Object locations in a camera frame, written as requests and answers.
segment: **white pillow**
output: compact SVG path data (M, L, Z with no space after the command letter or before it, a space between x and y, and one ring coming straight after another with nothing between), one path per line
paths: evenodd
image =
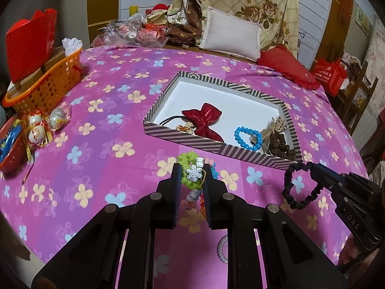
M256 61L261 56L260 33L257 23L242 20L209 6L207 25L199 49Z

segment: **metal screw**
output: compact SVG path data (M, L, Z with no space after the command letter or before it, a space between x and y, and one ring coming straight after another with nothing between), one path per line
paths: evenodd
M272 213L277 213L280 210L277 204L270 204L267 209Z
M107 213L113 213L115 212L116 210L116 205L115 204L107 204L104 208L104 210L107 212Z
M229 200L231 201L232 199L234 199L234 195L230 192L225 192L222 196L225 200Z
M150 194L150 198L151 200L159 200L160 198L162 198L162 194L159 192L153 192L152 194Z

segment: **red paper bag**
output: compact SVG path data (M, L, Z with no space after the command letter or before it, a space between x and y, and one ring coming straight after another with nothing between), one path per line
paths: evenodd
M329 63L318 59L313 70L314 78L324 87L325 91L335 97L343 80L347 77L345 69L340 66L341 59Z
M55 39L57 11L37 10L32 19L22 19L7 31L6 56L12 82L33 73L51 56Z

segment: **pillow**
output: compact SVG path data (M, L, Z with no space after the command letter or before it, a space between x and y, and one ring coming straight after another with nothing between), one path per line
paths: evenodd
M242 20L209 6L207 25L199 48L256 61L260 56L260 32L257 23Z
M313 74L306 69L283 45L261 52L258 65L273 68L286 79L295 82L307 90L317 90L320 87Z

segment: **cardboard box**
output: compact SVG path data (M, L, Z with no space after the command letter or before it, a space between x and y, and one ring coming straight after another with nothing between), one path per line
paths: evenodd
M49 60L42 66L43 73L47 71L56 63L60 62L62 59L65 59L65 50L62 46L54 48Z
M173 129L178 124L184 125L184 121L180 118L164 126L159 125L166 118L182 115L182 110L200 110L205 102L222 111L221 117L209 128L216 131L224 143ZM295 150L296 161L302 161L297 133L282 100L246 86L209 76L179 72L159 95L144 118L143 126L145 133L153 137L286 170L293 161L263 154L260 151L243 149L234 138L234 131L238 126L262 131L271 118L276 116L286 120L288 125L288 129L284 131L286 143ZM247 136L243 136L243 139L248 141Z

